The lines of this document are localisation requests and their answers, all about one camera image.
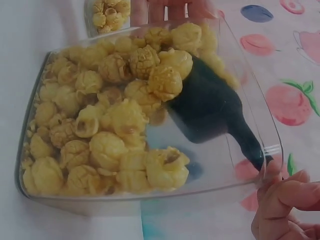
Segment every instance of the caramel popcorn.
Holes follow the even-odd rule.
[[[126,62],[117,53],[105,57],[100,62],[98,71],[106,82],[112,84],[127,82],[132,77]]]
[[[32,175],[30,166],[28,166],[25,169],[25,171],[23,173],[23,176],[22,176],[22,180],[23,180],[24,187],[26,188],[26,191],[29,194],[32,194],[32,195],[39,194],[39,191],[38,191],[38,189],[36,187],[35,180],[34,180],[34,177]]]
[[[149,78],[151,69],[160,64],[157,52],[150,47],[138,48],[130,56],[130,69],[132,74],[141,80]]]
[[[60,125],[63,120],[65,120],[67,116],[64,113],[57,113],[55,114],[49,121],[49,129],[52,129],[53,127]]]
[[[96,71],[99,63],[106,56],[105,51],[101,51],[100,47],[88,46],[81,54],[80,62],[89,70]]]
[[[218,39],[216,33],[212,31],[208,24],[201,25],[201,52],[216,52],[218,48]]]
[[[81,60],[81,55],[84,51],[84,48],[82,46],[72,46],[68,49],[69,52],[69,59],[73,61],[74,63],[79,63]]]
[[[64,184],[58,163],[52,157],[37,159],[31,167],[34,185],[42,195],[56,195]]]
[[[128,99],[136,100],[148,117],[161,106],[161,100],[149,91],[147,82],[143,80],[130,82],[125,87],[124,95]]]
[[[124,141],[117,135],[101,131],[89,143],[92,158],[103,169],[115,172],[119,169],[119,159],[128,152]]]
[[[102,28],[106,24],[106,15],[104,15],[102,12],[94,13],[92,17],[92,22],[93,25]]]
[[[141,48],[141,49],[147,45],[145,38],[140,38],[135,36],[132,38],[132,43],[136,45],[137,48]]]
[[[34,164],[34,161],[32,161],[30,157],[27,157],[21,162],[21,168],[26,170],[27,168],[31,167],[32,164]]]
[[[41,103],[35,111],[35,123],[40,126],[48,126],[50,119],[57,113],[57,107],[53,102]]]
[[[130,1],[95,0],[93,13],[99,33],[114,31],[130,15]],[[78,197],[183,186],[189,158],[170,146],[150,150],[146,127],[166,120],[162,102],[182,91],[191,54],[229,86],[239,86],[216,51],[209,26],[185,23],[171,32],[152,27],[143,38],[106,37],[51,55],[25,133],[20,168],[26,192]]]
[[[103,27],[98,27],[97,31],[99,34],[107,34],[111,32],[111,27],[108,25],[104,25]]]
[[[67,178],[67,187],[76,195],[97,195],[100,188],[100,176],[89,165],[80,165],[71,169]]]
[[[122,170],[116,175],[121,189],[128,193],[143,194],[151,191],[145,171]]]
[[[51,72],[54,73],[56,76],[58,76],[62,68],[68,67],[71,65],[72,65],[72,62],[70,62],[67,58],[59,57],[52,63]]]
[[[52,101],[57,95],[59,84],[56,82],[47,83],[41,86],[39,91],[40,100],[43,102]]]
[[[112,54],[115,51],[115,45],[107,38],[99,39],[96,45],[101,47],[106,55]]]
[[[53,146],[61,149],[67,142],[77,139],[74,133],[74,122],[72,118],[68,118],[50,130],[50,139]]]
[[[115,86],[107,87],[103,92],[98,93],[97,97],[106,108],[123,100],[122,92]]]
[[[75,134],[80,138],[90,138],[95,135],[99,130],[99,120],[103,114],[96,106],[86,106],[76,118]]]
[[[87,164],[89,155],[88,143],[80,140],[69,141],[61,148],[60,167],[62,169],[67,168],[70,172],[74,167]]]
[[[163,27],[149,28],[144,38],[146,43],[157,52],[160,51],[162,45],[170,46],[172,44],[171,33]]]
[[[176,69],[184,80],[192,70],[194,62],[190,53],[182,50],[174,50],[171,48],[169,51],[162,51],[159,53],[160,64],[171,66]]]
[[[111,28],[111,31],[116,31],[122,28],[125,19],[121,12],[117,12],[114,8],[110,7],[105,11],[105,23]]]
[[[146,157],[145,151],[130,151],[123,155],[120,159],[120,171],[144,171],[146,170]]]
[[[104,2],[108,5],[108,6],[115,6],[117,5],[119,2],[121,2],[121,0],[104,0]]]
[[[201,45],[201,27],[188,22],[171,31],[173,45],[179,49],[196,55],[197,49]]]
[[[30,153],[34,159],[39,159],[52,156],[54,149],[35,133],[30,140]]]
[[[144,151],[146,149],[146,136],[142,133],[133,133],[122,136],[122,140],[129,151]]]
[[[189,158],[173,147],[153,149],[146,157],[146,174],[153,188],[172,191],[183,186],[189,175]]]
[[[85,95],[98,93],[102,86],[101,76],[91,70],[81,72],[75,82],[75,89],[82,91]]]
[[[36,133],[45,141],[45,142],[50,142],[50,131],[47,127],[45,126],[40,126],[36,130]]]
[[[129,54],[131,51],[137,49],[129,36],[120,36],[115,40],[114,50],[118,53]]]
[[[115,105],[110,117],[111,125],[120,137],[144,132],[149,122],[139,104],[133,99],[125,99]]]
[[[68,85],[59,87],[53,101],[69,118],[72,118],[80,109],[75,89]]]
[[[201,52],[200,58],[233,89],[238,89],[239,81],[225,69],[222,59],[214,51]]]
[[[78,67],[74,64],[64,66],[58,74],[58,83],[60,85],[74,86],[78,76]]]
[[[96,14],[96,13],[102,13],[103,10],[104,10],[104,1],[103,0],[96,0],[94,3],[93,3],[93,13]]]
[[[129,0],[121,0],[115,6],[114,9],[122,14],[124,20],[126,20],[130,16],[131,6]]]
[[[174,99],[182,91],[180,73],[172,66],[159,65],[151,70],[148,87],[163,102]]]

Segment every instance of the printed tablecloth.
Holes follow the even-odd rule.
[[[306,169],[320,181],[320,0],[216,0],[251,65],[275,120],[286,178]],[[250,175],[246,160],[235,170]],[[144,240],[250,240],[257,192],[205,211],[147,215]],[[320,213],[297,214],[319,222]]]

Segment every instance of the clear plastic container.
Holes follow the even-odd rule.
[[[96,2],[96,0],[85,0],[84,1],[84,9],[83,9],[84,22],[85,22],[85,26],[86,26],[86,33],[89,38],[92,38],[92,37],[99,35],[97,27],[93,23],[94,3],[95,2]],[[130,23],[130,20],[127,19],[123,23],[123,27],[124,28],[129,27],[130,26],[129,23]]]
[[[161,27],[173,29],[185,22],[193,22],[195,24],[207,22],[212,30],[216,32],[218,39],[217,54],[225,63],[226,69],[236,76],[241,83],[236,93],[242,103],[242,113],[245,122],[254,135],[249,134],[250,138],[255,138],[258,145],[246,145],[241,142],[246,141],[246,135],[238,136],[237,140],[235,140],[228,133],[232,129],[230,125],[229,130],[219,126],[217,127],[218,133],[212,138],[206,139],[201,143],[197,143],[196,141],[193,141],[193,143],[188,140],[188,134],[186,135],[182,128],[178,126],[179,124],[177,125],[177,122],[173,120],[172,117],[174,115],[170,114],[163,125],[147,127],[147,143],[150,148],[163,149],[167,146],[176,147],[190,158],[191,162],[187,166],[190,171],[189,178],[181,188],[171,192],[154,191],[142,195],[64,197],[29,194],[22,180],[24,170],[21,168],[21,163],[26,157],[24,143],[30,141],[30,138],[28,138],[28,126],[35,116],[35,97],[42,86],[41,79],[45,65],[51,61],[54,55],[64,50],[58,49],[48,53],[44,60],[44,65],[35,82],[25,114],[15,169],[15,181],[18,190],[24,196],[46,205],[91,216],[140,214],[139,203],[141,201],[147,203],[144,204],[144,208],[150,206],[148,209],[150,214],[183,211],[185,209],[197,210],[239,201],[255,190],[256,185],[259,185],[262,181],[267,181],[274,174],[280,172],[282,162],[272,174],[265,171],[272,156],[282,155],[281,141],[255,75],[248,65],[228,24],[224,19],[190,20],[186,18],[182,21],[166,21],[165,23],[161,23]],[[141,35],[149,28],[156,26],[158,25],[147,24],[141,27],[131,27],[83,40],[78,45],[87,47],[103,38],[114,42],[120,36]],[[262,153],[258,162],[251,161],[249,163],[249,165],[253,164],[256,169],[260,170],[260,172],[256,170],[254,177],[241,178],[236,174],[235,167],[246,159],[243,151],[250,152],[246,154],[247,156]]]

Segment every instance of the hand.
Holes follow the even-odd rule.
[[[258,191],[259,208],[251,231],[256,240],[319,240],[320,224],[299,222],[291,210],[320,211],[320,184],[305,171],[286,180],[275,177]]]
[[[165,6],[168,20],[185,18],[185,5],[191,18],[215,18],[213,0],[131,0],[131,26],[164,21]]]

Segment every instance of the second popcorn container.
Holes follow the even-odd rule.
[[[81,215],[139,214],[141,201],[150,214],[197,210],[279,173],[276,154],[273,118],[227,23],[187,18],[50,52],[15,180],[27,198]],[[236,174],[243,161],[254,178]]]

